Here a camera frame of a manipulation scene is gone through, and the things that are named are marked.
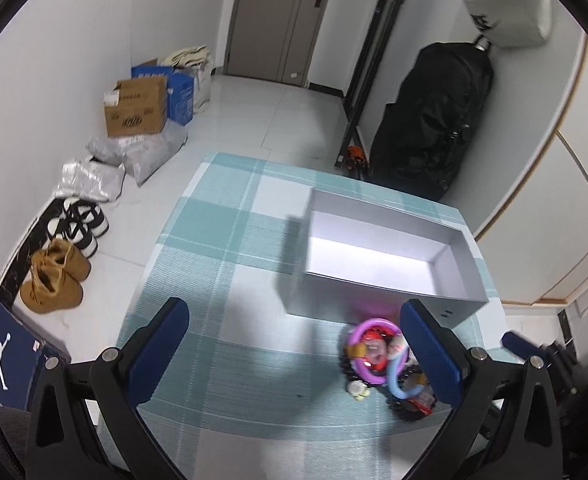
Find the red round hair clip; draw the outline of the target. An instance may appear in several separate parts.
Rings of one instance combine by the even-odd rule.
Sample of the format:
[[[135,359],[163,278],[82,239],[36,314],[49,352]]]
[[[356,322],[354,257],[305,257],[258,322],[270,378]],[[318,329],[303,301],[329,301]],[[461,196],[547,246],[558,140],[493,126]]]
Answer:
[[[363,362],[371,370],[382,370],[387,365],[388,345],[395,334],[387,328],[374,326],[368,328],[360,337],[360,344],[364,345]]]

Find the red round badge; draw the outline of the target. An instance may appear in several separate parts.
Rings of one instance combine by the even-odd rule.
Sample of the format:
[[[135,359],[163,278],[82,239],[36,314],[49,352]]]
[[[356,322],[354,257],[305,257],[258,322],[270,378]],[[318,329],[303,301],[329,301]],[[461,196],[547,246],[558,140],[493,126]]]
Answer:
[[[420,417],[426,417],[433,413],[437,403],[436,396],[430,386],[425,386],[423,390],[409,400],[412,407]]]

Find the tan boot near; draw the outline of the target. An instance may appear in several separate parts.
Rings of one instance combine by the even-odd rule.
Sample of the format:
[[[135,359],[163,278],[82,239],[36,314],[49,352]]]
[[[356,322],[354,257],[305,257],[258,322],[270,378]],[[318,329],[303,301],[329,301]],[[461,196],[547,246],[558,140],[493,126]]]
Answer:
[[[30,278],[20,286],[19,296],[32,312],[47,314],[77,308],[83,298],[81,285],[57,266],[32,264]]]

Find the tan boot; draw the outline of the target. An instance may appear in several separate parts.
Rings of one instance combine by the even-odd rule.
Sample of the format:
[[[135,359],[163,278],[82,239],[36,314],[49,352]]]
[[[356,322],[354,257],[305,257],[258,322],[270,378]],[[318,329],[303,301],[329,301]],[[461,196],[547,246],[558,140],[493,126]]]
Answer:
[[[61,238],[53,238],[45,248],[37,250],[31,256],[31,263],[54,266],[69,274],[77,282],[84,282],[91,272],[91,263],[82,252]]]
[[[77,308],[83,298],[81,285],[57,266],[32,264],[30,278],[20,286],[19,296],[32,312],[47,314]]]

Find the tan boot far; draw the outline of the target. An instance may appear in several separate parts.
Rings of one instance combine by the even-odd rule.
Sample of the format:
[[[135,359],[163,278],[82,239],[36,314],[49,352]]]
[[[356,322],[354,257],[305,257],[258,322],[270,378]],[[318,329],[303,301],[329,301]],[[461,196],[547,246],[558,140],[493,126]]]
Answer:
[[[53,238],[45,248],[37,250],[31,256],[31,263],[54,266],[69,274],[77,282],[84,282],[91,272],[91,263],[82,252],[61,238]]]

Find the teal plaid tablecloth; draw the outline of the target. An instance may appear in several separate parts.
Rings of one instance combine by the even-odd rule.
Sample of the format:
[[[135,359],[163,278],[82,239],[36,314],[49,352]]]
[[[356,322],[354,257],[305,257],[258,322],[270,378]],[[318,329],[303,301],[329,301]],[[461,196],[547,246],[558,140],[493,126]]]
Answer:
[[[140,408],[190,479],[399,479],[447,417],[403,422],[385,396],[352,399],[339,365],[343,326],[283,306],[312,190],[461,228],[448,206],[337,174],[219,153],[207,157],[160,233],[120,332],[164,302],[190,327]]]

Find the black white sneaker near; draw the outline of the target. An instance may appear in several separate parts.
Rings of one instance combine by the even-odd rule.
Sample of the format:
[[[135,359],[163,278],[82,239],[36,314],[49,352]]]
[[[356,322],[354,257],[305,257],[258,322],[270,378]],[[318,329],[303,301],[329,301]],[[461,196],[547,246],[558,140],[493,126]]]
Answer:
[[[98,244],[92,231],[79,220],[57,217],[47,222],[47,236],[50,240],[59,238],[73,244],[85,258],[97,252]]]

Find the black large backpack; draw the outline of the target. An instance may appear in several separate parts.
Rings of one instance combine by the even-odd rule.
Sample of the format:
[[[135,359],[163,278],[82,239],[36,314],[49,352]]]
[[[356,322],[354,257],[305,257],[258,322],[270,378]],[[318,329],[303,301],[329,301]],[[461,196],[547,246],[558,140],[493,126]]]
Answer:
[[[441,200],[458,176],[492,83],[492,44],[435,42],[423,48],[385,106],[370,148],[370,181]]]

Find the grey plastic mail bag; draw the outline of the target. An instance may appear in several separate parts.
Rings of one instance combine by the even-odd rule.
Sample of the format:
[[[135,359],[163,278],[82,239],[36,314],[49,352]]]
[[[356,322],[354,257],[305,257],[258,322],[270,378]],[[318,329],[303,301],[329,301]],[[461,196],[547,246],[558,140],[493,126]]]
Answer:
[[[187,143],[187,126],[168,120],[160,133],[136,136],[96,136],[86,148],[90,155],[103,164],[123,165],[126,174],[137,186],[142,186],[153,174],[177,154]]]

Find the orange black tool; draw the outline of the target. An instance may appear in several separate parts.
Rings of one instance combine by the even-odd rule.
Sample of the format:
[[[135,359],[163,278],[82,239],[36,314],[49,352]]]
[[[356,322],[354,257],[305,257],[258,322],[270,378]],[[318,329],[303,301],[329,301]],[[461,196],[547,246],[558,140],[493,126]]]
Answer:
[[[361,174],[363,176],[369,172],[367,156],[365,156],[363,148],[359,148],[357,145],[349,145],[346,148],[344,163],[349,174]]]

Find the brown cardboard box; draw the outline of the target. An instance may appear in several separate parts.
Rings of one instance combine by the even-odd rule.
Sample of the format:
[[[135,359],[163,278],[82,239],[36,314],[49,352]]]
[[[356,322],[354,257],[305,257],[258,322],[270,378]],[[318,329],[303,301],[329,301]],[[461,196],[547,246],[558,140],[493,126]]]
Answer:
[[[110,138],[160,133],[167,120],[167,78],[119,80],[104,94],[103,107]]]

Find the blue cardboard box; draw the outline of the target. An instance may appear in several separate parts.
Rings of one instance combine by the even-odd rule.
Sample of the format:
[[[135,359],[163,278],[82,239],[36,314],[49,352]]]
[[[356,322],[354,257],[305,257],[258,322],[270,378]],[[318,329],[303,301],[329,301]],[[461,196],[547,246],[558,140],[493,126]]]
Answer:
[[[147,62],[131,68],[131,77],[165,76],[167,78],[167,114],[172,122],[188,125],[193,119],[194,77],[185,70]]]

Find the white tote bag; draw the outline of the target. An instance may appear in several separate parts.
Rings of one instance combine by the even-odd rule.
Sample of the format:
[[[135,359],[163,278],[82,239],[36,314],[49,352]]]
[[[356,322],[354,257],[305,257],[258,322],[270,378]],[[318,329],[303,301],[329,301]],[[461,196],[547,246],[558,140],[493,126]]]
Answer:
[[[553,25],[551,0],[463,0],[480,33],[499,48],[545,44]]]

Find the beige canvas bag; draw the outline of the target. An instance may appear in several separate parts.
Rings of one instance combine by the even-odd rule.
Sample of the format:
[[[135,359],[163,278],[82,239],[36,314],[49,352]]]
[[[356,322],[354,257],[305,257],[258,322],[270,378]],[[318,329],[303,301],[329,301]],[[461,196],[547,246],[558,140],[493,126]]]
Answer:
[[[194,78],[194,113],[207,110],[211,98],[213,57],[207,46],[187,47],[171,53],[160,62]]]

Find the grey brown door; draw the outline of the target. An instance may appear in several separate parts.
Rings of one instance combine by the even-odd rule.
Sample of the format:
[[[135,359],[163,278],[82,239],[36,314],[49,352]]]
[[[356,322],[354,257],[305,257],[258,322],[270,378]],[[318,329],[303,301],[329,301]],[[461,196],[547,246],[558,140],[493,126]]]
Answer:
[[[326,0],[234,0],[224,73],[302,87]]]

